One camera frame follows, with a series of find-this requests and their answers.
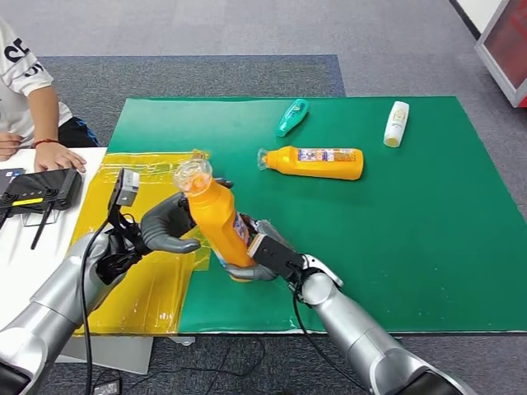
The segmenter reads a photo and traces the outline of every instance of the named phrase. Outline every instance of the black shorts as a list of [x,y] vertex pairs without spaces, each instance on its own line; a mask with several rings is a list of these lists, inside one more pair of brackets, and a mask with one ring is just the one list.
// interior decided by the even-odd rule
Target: black shorts
[[58,127],[58,142],[68,148],[100,146],[90,128],[82,119],[71,118]]

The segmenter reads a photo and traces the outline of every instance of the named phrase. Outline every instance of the white bottle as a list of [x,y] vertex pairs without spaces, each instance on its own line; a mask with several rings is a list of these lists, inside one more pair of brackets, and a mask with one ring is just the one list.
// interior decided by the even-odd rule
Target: white bottle
[[396,101],[393,104],[386,124],[386,130],[384,130],[384,144],[386,146],[396,148],[401,145],[409,111],[410,106],[408,103]]

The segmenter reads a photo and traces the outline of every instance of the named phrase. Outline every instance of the clear bottle cap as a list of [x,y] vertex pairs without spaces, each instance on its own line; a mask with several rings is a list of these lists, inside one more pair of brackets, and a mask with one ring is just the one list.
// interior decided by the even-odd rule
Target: clear bottle cap
[[174,173],[174,185],[183,193],[197,195],[207,189],[213,179],[213,168],[208,160],[190,159],[181,162]]
[[258,168],[260,170],[267,169],[267,151],[264,148],[258,150],[257,161],[258,162]]

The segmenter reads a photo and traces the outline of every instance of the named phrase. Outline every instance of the white table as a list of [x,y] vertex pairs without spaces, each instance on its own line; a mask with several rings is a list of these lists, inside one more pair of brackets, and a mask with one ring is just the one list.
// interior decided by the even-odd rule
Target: white table
[[[106,150],[73,150],[87,162],[80,203],[60,213],[54,224],[46,225],[34,251],[29,246],[37,228],[23,227],[20,216],[9,218],[0,230],[0,328],[26,308],[35,291],[62,262],[88,184]],[[32,173],[34,159],[35,150],[20,150],[9,160],[0,162],[0,169],[23,168],[26,173]],[[152,345],[153,337],[93,337],[91,341],[94,363],[139,374],[147,373]],[[84,339],[72,337],[57,361],[79,362],[85,358]]]

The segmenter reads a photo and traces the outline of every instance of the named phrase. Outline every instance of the white t-shirt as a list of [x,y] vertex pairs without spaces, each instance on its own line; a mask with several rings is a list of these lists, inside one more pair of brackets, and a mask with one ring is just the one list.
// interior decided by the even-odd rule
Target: white t-shirt
[[[33,143],[33,120],[27,96],[50,86],[53,78],[9,25],[0,17],[0,132],[23,137],[22,146]],[[58,126],[68,121],[72,112],[58,103]]]

